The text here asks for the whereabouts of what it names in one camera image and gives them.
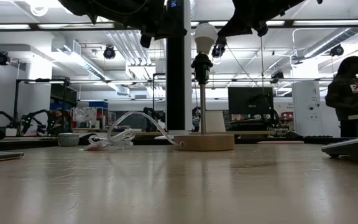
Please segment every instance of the monitor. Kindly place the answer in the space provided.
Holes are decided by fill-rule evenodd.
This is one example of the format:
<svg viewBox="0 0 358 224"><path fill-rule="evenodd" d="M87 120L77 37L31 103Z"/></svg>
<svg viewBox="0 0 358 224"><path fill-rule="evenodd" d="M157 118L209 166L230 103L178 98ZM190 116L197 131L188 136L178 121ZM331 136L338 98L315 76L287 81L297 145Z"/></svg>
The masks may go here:
<svg viewBox="0 0 358 224"><path fill-rule="evenodd" d="M229 114L271 114L272 87L229 87Z"/></svg>

